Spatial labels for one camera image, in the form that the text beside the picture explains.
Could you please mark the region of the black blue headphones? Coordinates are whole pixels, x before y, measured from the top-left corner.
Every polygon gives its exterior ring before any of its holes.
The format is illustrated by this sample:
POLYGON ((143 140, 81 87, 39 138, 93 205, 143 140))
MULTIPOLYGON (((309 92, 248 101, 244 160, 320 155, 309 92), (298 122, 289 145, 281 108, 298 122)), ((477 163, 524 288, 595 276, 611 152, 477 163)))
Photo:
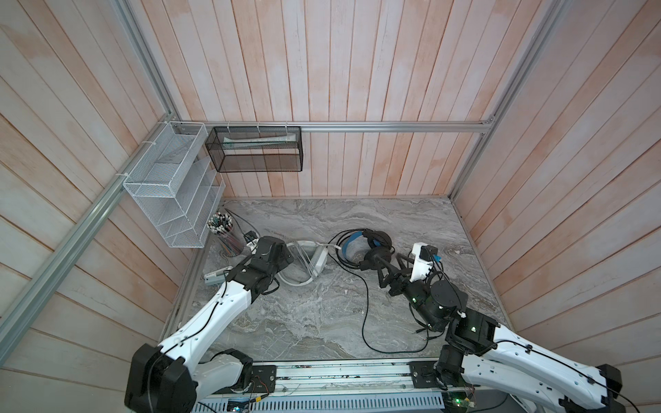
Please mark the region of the black blue headphones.
POLYGON ((391 237, 382 231, 369 228, 356 228, 339 232, 336 237, 337 259, 340 264, 346 268, 360 271, 379 270, 385 268, 385 263, 390 263, 396 249, 392 243, 391 237), (363 258, 359 261, 352 261, 349 258, 349 245, 362 239, 367 249, 363 253, 363 258))

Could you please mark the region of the white headphones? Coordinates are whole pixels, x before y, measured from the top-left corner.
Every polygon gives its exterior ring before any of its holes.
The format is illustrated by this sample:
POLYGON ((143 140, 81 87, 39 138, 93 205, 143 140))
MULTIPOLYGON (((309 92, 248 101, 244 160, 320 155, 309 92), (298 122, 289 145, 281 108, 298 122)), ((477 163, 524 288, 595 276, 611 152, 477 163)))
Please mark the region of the white headphones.
POLYGON ((301 264, 307 278, 306 280, 294 280, 285 272, 280 272, 277 275, 278 280, 290 287, 304 287, 314 282, 322 274, 328 262, 329 245, 311 240, 296 240, 287 243, 287 247, 294 260, 301 264))

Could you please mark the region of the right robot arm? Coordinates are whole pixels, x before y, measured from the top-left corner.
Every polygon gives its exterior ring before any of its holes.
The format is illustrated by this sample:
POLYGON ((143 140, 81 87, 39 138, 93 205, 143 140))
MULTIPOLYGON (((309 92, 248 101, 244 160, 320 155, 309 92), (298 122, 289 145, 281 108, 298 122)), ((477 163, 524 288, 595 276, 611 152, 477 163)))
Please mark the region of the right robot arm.
POLYGON ((485 385, 552 412, 623 412, 632 401, 621 393, 618 368, 593 367, 559 356, 468 307, 468 296, 439 267, 434 248, 419 255, 398 254, 392 265, 380 255, 370 260, 379 285, 406 297, 427 330, 444 335, 434 366, 439 387, 485 385))

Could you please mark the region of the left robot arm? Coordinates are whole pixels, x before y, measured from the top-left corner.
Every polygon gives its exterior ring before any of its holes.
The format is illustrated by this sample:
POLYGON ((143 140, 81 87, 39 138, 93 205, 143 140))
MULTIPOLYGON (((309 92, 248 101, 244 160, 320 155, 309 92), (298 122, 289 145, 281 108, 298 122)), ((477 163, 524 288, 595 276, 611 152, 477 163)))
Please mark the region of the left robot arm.
POLYGON ((157 346, 133 356, 124 404, 133 412, 191 412, 216 392, 248 396, 253 404, 275 387, 272 373, 253 370, 253 359, 226 349, 208 361, 204 354, 232 321, 262 295, 273 294, 276 276, 293 263, 287 243, 261 236, 249 256, 224 272, 219 291, 188 323, 157 346))

